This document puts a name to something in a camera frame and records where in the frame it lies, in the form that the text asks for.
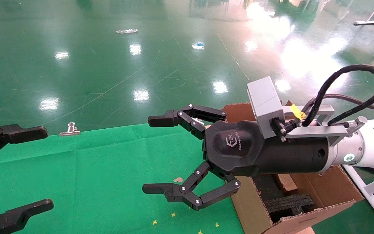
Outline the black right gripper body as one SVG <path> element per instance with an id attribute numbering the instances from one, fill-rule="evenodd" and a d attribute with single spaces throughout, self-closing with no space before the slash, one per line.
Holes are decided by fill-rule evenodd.
<path id="1" fill-rule="evenodd" d="M 265 139 L 256 121 L 217 121 L 204 132 L 204 156 L 216 175 L 319 172 L 328 160 L 326 137 Z"/>

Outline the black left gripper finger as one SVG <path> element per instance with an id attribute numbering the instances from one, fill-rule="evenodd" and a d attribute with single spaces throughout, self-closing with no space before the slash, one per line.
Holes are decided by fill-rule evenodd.
<path id="1" fill-rule="evenodd" d="M 0 214 L 0 234 L 12 234 L 24 229 L 32 216 L 47 212 L 53 207 L 51 199 L 44 199 Z"/>
<path id="2" fill-rule="evenodd" d="M 48 137 L 44 126 L 22 128 L 18 124 L 0 126 L 0 150 L 7 144 L 20 144 Z"/>

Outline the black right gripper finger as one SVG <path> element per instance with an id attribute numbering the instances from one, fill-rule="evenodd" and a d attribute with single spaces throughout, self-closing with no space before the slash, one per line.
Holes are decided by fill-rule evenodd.
<path id="1" fill-rule="evenodd" d="M 203 195 L 196 195 L 193 190 L 213 168 L 208 162 L 203 162 L 181 185 L 175 183 L 144 184 L 142 191 L 146 194 L 163 194 L 168 202 L 182 202 L 195 211 L 207 208 L 225 198 L 237 193 L 241 183 L 233 174 L 222 175 L 226 183 Z"/>
<path id="2" fill-rule="evenodd" d="M 174 127 L 182 126 L 199 140 L 203 140 L 206 127 L 199 120 L 215 123 L 225 121 L 227 113 L 225 111 L 208 108 L 199 105 L 187 105 L 178 110 L 168 110 L 164 115 L 148 117 L 150 127 Z"/>

